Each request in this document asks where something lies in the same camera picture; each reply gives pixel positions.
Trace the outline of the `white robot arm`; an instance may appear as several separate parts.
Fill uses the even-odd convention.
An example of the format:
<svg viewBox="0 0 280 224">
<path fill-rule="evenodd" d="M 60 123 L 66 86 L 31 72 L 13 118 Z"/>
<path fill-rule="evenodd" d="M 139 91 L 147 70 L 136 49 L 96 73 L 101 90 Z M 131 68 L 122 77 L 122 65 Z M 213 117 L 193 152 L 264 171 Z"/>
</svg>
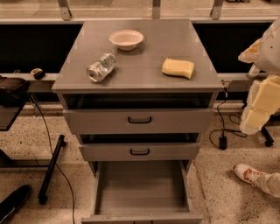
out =
<svg viewBox="0 0 280 224">
<path fill-rule="evenodd" d="M 238 60 L 252 63 L 248 72 L 250 78 L 261 71 L 268 75 L 263 81 L 253 81 L 241 115 L 240 131 L 254 135 L 280 109 L 280 17 L 238 56 Z"/>
</svg>

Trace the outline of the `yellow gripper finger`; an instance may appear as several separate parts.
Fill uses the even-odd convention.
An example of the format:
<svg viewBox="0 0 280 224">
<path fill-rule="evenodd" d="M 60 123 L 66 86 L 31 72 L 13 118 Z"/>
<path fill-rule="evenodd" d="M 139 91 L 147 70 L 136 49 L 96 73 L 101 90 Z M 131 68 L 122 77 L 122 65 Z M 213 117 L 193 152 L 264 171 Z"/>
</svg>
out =
<svg viewBox="0 0 280 224">
<path fill-rule="evenodd" d="M 265 80 L 254 80 L 242 112 L 240 131 L 254 135 L 280 109 L 280 76 L 269 75 Z"/>
<path fill-rule="evenodd" d="M 238 60 L 244 63 L 256 63 L 259 57 L 260 43 L 260 39 L 256 40 L 249 48 L 238 56 Z"/>
</svg>

